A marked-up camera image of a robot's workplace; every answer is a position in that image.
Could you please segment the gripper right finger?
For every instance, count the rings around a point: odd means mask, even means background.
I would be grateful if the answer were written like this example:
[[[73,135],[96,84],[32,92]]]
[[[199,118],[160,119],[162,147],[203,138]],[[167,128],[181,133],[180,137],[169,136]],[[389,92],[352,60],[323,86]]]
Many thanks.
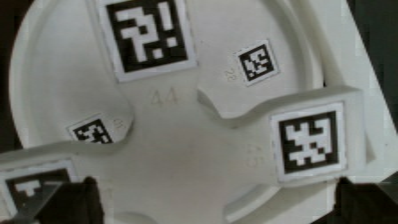
[[[398,180],[354,183],[341,178],[332,211],[311,224],[398,224]]]

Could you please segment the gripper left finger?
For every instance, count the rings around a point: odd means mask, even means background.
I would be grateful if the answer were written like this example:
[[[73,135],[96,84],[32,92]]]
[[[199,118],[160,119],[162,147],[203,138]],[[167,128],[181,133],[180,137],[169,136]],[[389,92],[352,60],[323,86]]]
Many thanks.
[[[46,184],[5,224],[105,224],[96,179]]]

